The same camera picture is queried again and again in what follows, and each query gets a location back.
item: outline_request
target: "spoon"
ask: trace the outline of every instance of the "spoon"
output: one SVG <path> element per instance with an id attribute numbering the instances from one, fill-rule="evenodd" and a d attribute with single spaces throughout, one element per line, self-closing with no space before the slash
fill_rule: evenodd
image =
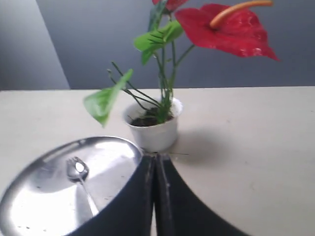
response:
<path id="1" fill-rule="evenodd" d="M 67 177 L 71 182 L 80 183 L 83 186 L 83 189 L 87 195 L 88 203 L 90 205 L 91 212 L 93 216 L 96 216 L 99 211 L 95 205 L 95 202 L 87 188 L 85 186 L 85 179 L 89 175 L 89 168 L 80 158 L 73 157 L 67 160 Z"/>

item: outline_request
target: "red anthurium flower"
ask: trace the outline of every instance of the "red anthurium flower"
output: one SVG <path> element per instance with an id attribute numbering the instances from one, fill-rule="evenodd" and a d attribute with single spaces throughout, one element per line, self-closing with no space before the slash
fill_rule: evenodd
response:
<path id="1" fill-rule="evenodd" d="M 160 0 L 152 0 L 153 4 L 156 5 Z M 188 0 L 168 0 L 166 3 L 166 9 L 170 12 L 175 11 L 178 7 L 183 5 Z"/>
<path id="2" fill-rule="evenodd" d="M 175 13 L 190 41 L 239 57 L 266 56 L 278 60 L 268 46 L 267 32 L 258 17 L 247 8 L 272 5 L 269 0 L 251 1 L 230 7 L 207 4 L 200 9 L 186 8 Z"/>

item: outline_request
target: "soil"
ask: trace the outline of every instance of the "soil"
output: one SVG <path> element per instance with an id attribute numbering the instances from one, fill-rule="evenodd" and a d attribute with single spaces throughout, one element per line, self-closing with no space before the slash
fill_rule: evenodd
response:
<path id="1" fill-rule="evenodd" d="M 149 127 L 159 124 L 158 120 L 155 118 L 158 109 L 156 107 L 151 108 L 146 111 L 143 117 L 134 119 L 130 124 L 137 127 Z M 172 115 L 168 115 L 167 120 L 173 119 Z"/>

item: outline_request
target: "table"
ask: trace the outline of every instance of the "table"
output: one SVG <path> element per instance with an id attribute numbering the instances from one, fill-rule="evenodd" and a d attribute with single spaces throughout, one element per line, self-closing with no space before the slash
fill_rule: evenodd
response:
<path id="1" fill-rule="evenodd" d="M 105 129 L 85 111 L 91 90 L 0 92 L 0 192 L 61 144 L 133 140 L 124 93 Z M 158 96 L 158 90 L 144 90 Z M 173 162 L 200 199 L 253 236 L 315 235 L 315 87 L 176 89 L 184 104 Z"/>

